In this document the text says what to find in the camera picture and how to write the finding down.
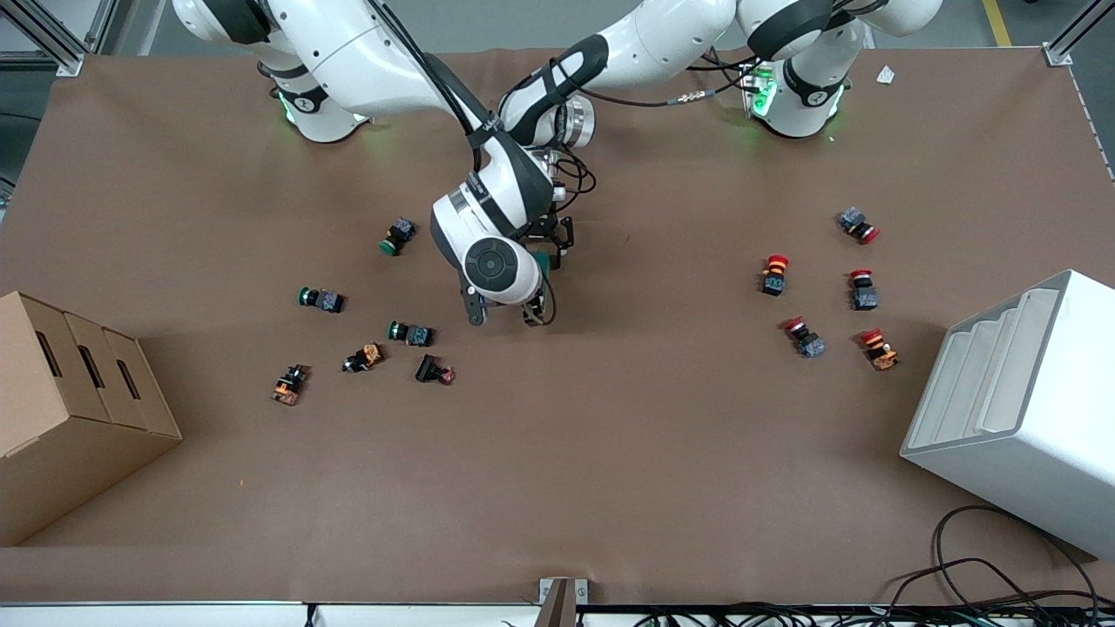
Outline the aluminium frame profile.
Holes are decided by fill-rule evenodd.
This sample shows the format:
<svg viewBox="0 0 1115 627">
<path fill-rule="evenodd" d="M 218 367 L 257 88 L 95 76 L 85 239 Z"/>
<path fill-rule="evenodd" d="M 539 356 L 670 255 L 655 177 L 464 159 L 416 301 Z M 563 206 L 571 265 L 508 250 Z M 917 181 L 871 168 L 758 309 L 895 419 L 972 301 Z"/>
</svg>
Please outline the aluminium frame profile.
<svg viewBox="0 0 1115 627">
<path fill-rule="evenodd" d="M 106 51 L 122 0 L 0 0 L 0 69 L 80 73 L 84 57 Z"/>
<path fill-rule="evenodd" d="M 1113 11 L 1115 0 L 1086 0 L 1051 41 L 1043 42 L 1043 56 L 1047 66 L 1072 66 L 1072 48 L 1080 44 Z"/>
</svg>

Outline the brown paper table cover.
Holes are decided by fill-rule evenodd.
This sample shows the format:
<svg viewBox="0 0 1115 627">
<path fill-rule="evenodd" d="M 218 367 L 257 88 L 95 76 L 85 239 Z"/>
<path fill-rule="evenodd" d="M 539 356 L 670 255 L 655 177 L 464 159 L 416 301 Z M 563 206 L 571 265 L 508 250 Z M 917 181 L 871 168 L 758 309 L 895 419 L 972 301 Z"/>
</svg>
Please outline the brown paper table cover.
<svg viewBox="0 0 1115 627">
<path fill-rule="evenodd" d="M 0 295 L 140 338 L 183 441 L 0 550 L 0 599 L 517 602 L 560 575 L 609 602 L 888 597 L 972 501 L 899 454 L 946 329 L 1068 267 L 1115 286 L 1115 184 L 1072 73 L 1035 49 L 869 51 L 853 83 L 803 142 L 733 95 L 601 104 L 558 320 L 472 327 L 429 231 L 471 166 L 449 115 L 318 145 L 251 58 L 87 61 L 51 87 Z M 399 218 L 416 234 L 382 254 Z M 371 343 L 385 360 L 341 370 Z M 415 380 L 424 354 L 450 385 Z M 288 408 L 270 396 L 295 364 Z"/>
</svg>

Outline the white table edge strip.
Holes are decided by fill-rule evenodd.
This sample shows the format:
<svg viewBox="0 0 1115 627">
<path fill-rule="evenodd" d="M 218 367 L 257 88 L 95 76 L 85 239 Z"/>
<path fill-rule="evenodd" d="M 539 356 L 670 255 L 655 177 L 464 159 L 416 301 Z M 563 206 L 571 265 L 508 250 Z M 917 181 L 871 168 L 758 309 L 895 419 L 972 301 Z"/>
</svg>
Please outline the white table edge strip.
<svg viewBox="0 0 1115 627">
<path fill-rule="evenodd" d="M 0 602 L 0 627 L 532 627 L 529 604 Z"/>
</svg>

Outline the brown cardboard box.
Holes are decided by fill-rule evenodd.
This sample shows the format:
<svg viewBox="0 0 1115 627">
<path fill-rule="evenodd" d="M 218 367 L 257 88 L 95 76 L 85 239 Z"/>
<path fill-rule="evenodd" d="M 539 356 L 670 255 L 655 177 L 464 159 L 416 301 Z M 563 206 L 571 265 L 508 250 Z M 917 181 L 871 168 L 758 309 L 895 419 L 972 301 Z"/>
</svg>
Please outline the brown cardboard box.
<svg viewBox="0 0 1115 627">
<path fill-rule="evenodd" d="M 19 291 L 0 297 L 1 548 L 180 442 L 136 339 Z"/>
</svg>

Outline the green load switch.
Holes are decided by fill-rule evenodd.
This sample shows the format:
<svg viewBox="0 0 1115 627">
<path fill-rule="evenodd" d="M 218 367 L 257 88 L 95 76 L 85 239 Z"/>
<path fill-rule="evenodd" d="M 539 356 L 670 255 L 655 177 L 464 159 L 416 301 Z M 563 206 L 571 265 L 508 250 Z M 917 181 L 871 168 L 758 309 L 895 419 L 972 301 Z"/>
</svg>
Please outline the green load switch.
<svg viewBox="0 0 1115 627">
<path fill-rule="evenodd" d="M 530 250 L 530 255 L 537 262 L 540 269 L 540 286 L 539 290 L 535 291 L 535 300 L 542 308 L 545 308 L 552 301 L 550 274 L 558 262 L 554 261 L 555 257 L 546 253 L 545 250 Z"/>
</svg>

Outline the white slotted storage rack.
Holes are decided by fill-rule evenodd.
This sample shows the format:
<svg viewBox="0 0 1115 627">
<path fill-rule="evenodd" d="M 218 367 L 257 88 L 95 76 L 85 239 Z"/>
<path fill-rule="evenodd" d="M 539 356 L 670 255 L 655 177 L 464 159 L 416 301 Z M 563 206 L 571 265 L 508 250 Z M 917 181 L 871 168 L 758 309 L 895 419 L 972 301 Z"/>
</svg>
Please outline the white slotted storage rack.
<svg viewBox="0 0 1115 627">
<path fill-rule="evenodd" d="M 952 326 L 900 454 L 1115 561 L 1115 288 L 1064 270 Z"/>
</svg>

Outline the grey metal bracket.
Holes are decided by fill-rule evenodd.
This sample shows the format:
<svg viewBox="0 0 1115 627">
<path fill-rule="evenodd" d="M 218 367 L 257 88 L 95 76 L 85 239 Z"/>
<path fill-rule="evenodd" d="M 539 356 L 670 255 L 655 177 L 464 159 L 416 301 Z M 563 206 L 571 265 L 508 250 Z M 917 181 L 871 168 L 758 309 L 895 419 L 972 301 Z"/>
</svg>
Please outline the grey metal bracket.
<svg viewBox="0 0 1115 627">
<path fill-rule="evenodd" d="M 533 627 L 585 627 L 578 607 L 589 602 L 589 591 L 590 583 L 584 578 L 540 579 L 540 610 Z"/>
</svg>

